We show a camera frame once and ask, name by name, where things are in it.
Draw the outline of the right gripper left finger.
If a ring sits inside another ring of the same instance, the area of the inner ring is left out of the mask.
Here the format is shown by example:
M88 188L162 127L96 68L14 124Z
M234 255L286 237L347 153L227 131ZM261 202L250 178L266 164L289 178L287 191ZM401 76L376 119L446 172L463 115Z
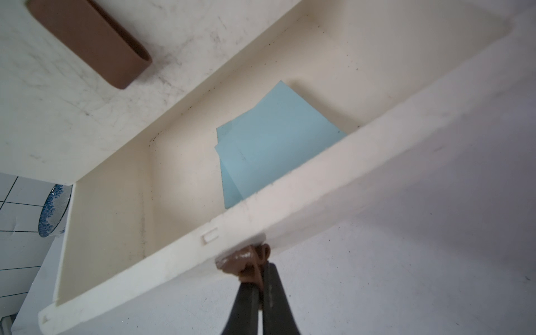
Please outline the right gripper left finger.
M222 335L257 335L260 291L255 283L242 283Z

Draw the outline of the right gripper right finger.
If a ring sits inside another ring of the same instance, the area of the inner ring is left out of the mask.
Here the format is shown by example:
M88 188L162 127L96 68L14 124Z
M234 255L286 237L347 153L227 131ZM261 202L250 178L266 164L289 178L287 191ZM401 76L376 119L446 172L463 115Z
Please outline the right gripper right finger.
M276 265L268 262L263 273L262 330L264 335L300 335Z

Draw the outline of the blue sticky notes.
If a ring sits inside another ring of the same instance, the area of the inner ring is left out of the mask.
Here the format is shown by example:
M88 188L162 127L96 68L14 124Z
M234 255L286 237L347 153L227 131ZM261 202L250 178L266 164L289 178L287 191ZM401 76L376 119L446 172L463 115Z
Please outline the blue sticky notes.
M233 129L233 120L223 124L218 127L216 130L217 140L221 142L227 134ZM236 187L232 177L229 172L226 170L226 167L223 164L223 161L220 160L221 168L221 180L222 180L222 189L223 189L223 201L225 209L230 209L235 206L237 203L243 201L238 188Z
M346 135L283 82L233 121L215 149L243 200Z

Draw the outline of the cabinet drawer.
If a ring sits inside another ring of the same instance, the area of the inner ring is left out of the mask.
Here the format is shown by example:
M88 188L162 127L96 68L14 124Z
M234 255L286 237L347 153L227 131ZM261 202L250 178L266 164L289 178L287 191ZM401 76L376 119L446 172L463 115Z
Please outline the cabinet drawer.
M449 159L450 127L535 72L534 1L299 1L74 186L44 334L81 333L283 251ZM258 163L247 112L295 89L344 131L230 209L218 149Z

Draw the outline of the white plastic drawer cabinet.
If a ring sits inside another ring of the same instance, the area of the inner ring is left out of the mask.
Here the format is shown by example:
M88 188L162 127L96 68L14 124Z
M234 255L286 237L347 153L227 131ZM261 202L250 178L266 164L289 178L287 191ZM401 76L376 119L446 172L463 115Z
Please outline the white plastic drawer cabinet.
M269 29L294 1L102 1L152 64L107 83L37 22L1 3L1 171L72 184Z

